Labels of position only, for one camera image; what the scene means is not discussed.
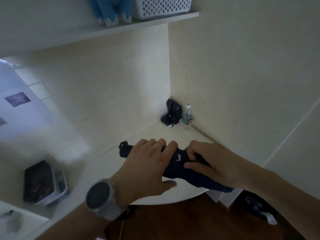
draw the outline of bottle label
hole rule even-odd
[[[191,125],[191,122],[192,122],[192,119],[185,119],[185,118],[183,118],[183,123],[185,124],[185,125]]]

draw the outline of hand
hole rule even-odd
[[[155,139],[140,140],[122,167],[110,178],[116,189],[119,207],[126,208],[143,197],[161,195],[177,185],[172,180],[163,182],[162,175],[178,144],[171,141],[161,152],[163,146],[166,146],[164,139],[159,142]]]
[[[186,162],[184,168],[202,173],[228,187],[251,190],[256,175],[263,171],[258,165],[216,143],[193,140],[186,151],[190,160],[196,160],[195,153],[198,153],[211,167],[198,162]]]

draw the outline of watch face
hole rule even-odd
[[[94,185],[88,192],[86,203],[90,209],[98,209],[108,199],[110,187],[106,182],[100,182]]]

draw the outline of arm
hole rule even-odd
[[[117,205],[126,209],[132,202],[147,196],[161,195],[176,186],[176,182],[162,181],[162,174],[168,166],[172,155],[178,148],[175,141],[161,152],[166,141],[140,140],[131,150],[122,167],[110,180],[115,187]],[[97,217],[82,203],[37,240],[94,240],[110,222]]]
[[[283,215],[307,240],[320,239],[320,200],[291,185],[277,174],[255,165],[218,144],[191,141],[191,160],[199,153],[210,165],[186,162],[185,168],[229,187],[253,192]]]

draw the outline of left hand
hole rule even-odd
[[[161,195],[177,184],[173,180],[162,181],[178,144],[171,141],[166,146],[164,139],[140,140],[131,150],[122,167],[110,180],[114,183],[117,204],[126,208],[132,202],[147,196]]]

